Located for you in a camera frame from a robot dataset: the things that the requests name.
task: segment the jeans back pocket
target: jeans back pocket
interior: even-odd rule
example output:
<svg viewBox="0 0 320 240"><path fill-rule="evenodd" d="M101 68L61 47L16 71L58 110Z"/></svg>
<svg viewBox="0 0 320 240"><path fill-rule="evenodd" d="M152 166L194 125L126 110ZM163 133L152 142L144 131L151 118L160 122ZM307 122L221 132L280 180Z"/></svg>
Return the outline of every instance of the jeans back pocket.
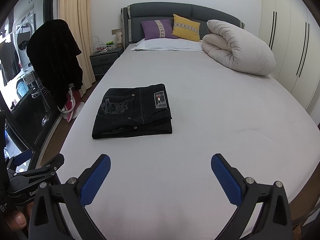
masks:
<svg viewBox="0 0 320 240"><path fill-rule="evenodd" d="M132 101L134 96L112 96L103 97L98 110L98 118L122 120L132 117Z"/></svg>

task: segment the bed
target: bed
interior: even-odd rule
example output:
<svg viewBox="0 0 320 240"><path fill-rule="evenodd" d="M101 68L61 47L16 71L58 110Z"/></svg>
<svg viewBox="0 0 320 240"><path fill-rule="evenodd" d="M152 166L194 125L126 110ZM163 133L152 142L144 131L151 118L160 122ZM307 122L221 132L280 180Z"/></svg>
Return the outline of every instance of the bed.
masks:
<svg viewBox="0 0 320 240"><path fill-rule="evenodd" d="M191 15L183 15L188 8ZM143 38L139 20L168 18L171 13L200 21L201 38L208 17L244 26L212 10L174 3L122 9L126 50L75 120L61 150L65 164L58 170L64 183L100 154L110 156L110 173L86 206L108 240L214 239L236 209L211 170L215 153L258 183L280 180L289 202L320 161L317 126L272 77L230 70L199 51L130 50ZM157 83L166 86L172 134L92 139L94 119L109 88ZM244 234L252 229L259 208ZM63 213L79 239L65 208Z"/></svg>

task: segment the nightstand drawer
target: nightstand drawer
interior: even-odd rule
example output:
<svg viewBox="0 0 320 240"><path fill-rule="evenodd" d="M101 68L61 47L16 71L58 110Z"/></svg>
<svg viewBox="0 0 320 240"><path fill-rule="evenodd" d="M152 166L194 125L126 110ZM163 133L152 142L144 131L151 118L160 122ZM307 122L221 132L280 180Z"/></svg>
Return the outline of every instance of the nightstand drawer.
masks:
<svg viewBox="0 0 320 240"><path fill-rule="evenodd" d="M111 54L91 57L90 60L91 60L92 67L94 67L99 65L112 64L116 61L118 57L119 57L118 53L111 53Z"/></svg>
<svg viewBox="0 0 320 240"><path fill-rule="evenodd" d="M102 75L105 74L109 68L112 66L111 64L104 64L100 66L92 66L94 75Z"/></svg>

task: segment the yellow throw pillow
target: yellow throw pillow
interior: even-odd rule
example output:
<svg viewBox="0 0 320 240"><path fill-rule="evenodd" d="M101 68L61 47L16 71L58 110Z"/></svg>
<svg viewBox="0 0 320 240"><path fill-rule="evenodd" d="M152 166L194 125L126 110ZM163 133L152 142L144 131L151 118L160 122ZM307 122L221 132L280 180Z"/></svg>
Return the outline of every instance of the yellow throw pillow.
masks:
<svg viewBox="0 0 320 240"><path fill-rule="evenodd" d="M172 35L190 41L200 41L199 28L200 23L190 21L189 19L173 15L174 24Z"/></svg>

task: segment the metal rivet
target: metal rivet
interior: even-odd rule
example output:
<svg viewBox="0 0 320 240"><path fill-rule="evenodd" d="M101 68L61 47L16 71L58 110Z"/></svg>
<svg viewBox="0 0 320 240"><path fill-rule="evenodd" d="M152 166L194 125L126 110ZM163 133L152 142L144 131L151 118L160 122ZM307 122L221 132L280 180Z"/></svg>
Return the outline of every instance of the metal rivet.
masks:
<svg viewBox="0 0 320 240"><path fill-rule="evenodd" d="M254 179L253 179L253 178L251 178L251 177L247 177L247 178L245 178L245 181L246 181L248 184L252 184L252 183L254 183Z"/></svg>
<svg viewBox="0 0 320 240"><path fill-rule="evenodd" d="M45 188L46 186L47 186L47 184L45 182L40 183L40 188Z"/></svg>
<svg viewBox="0 0 320 240"><path fill-rule="evenodd" d="M76 181L77 181L77 179L76 179L76 178L74 178L74 177L72 177L72 178L68 179L68 183L69 183L69 184L75 184L75 183L76 183Z"/></svg>
<svg viewBox="0 0 320 240"><path fill-rule="evenodd" d="M277 186L277 187L282 187L282 186L283 186L283 184L282 184L282 182L281 182L281 181L276 181L276 186Z"/></svg>

